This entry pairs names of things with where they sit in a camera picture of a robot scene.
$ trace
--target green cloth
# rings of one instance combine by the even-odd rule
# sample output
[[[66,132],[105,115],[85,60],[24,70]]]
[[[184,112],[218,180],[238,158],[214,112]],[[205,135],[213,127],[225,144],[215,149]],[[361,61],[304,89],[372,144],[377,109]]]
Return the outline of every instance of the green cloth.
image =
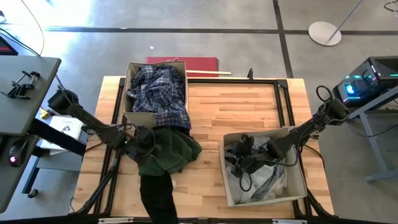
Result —
[[[193,138],[171,127],[154,131],[156,147],[152,155],[138,164],[139,175],[161,176],[181,172],[184,165],[195,161],[201,146]]]

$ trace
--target wooden tabletop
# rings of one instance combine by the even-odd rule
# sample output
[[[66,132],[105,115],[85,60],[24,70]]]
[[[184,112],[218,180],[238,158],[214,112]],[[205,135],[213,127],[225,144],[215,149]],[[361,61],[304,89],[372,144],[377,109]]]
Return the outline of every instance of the wooden tabletop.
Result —
[[[121,77],[104,77],[95,116],[104,123],[112,120],[118,83]],[[302,79],[287,79],[296,125],[311,118],[307,93]],[[292,202],[275,203],[261,207],[227,206],[220,169],[219,144],[224,134],[245,131],[267,131],[279,128],[274,87],[267,84],[188,84],[188,112],[192,122],[191,135],[203,150],[195,162],[187,164],[181,174],[172,175],[177,214],[185,217],[208,218],[293,218]],[[288,121],[284,106],[285,120]],[[98,143],[89,140],[87,147]],[[319,151],[318,143],[307,143]],[[73,199],[73,208],[79,209],[97,187],[105,146],[87,152]],[[302,153],[308,188],[329,213],[333,213],[328,184],[322,160],[306,147]],[[139,176],[134,161],[121,159],[113,201],[112,216],[147,217],[139,193]],[[104,191],[101,210],[108,196]]]

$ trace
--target red folder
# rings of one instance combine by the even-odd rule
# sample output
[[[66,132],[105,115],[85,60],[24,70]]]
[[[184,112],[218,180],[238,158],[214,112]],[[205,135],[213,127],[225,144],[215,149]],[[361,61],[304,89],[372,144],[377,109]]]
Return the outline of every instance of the red folder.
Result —
[[[160,63],[171,61],[183,61],[187,70],[199,70],[199,71],[218,71],[217,58],[216,57],[146,57],[145,63]],[[187,73],[189,77],[218,77],[217,74],[205,74],[205,73]]]

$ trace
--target black pants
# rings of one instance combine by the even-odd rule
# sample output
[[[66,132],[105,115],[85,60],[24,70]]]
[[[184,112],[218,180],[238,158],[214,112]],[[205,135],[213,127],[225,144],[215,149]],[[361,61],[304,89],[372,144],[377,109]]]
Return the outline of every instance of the black pants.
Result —
[[[153,223],[178,223],[172,192],[173,183],[169,173],[160,177],[141,176],[141,200]]]

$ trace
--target plaid shirt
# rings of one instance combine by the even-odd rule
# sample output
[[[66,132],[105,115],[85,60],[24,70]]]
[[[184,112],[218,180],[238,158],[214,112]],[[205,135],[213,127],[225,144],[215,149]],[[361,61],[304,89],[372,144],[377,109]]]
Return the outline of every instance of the plaid shirt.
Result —
[[[185,82],[173,66],[141,66],[127,95],[134,98],[133,112],[156,114],[156,125],[191,129],[185,108]]]

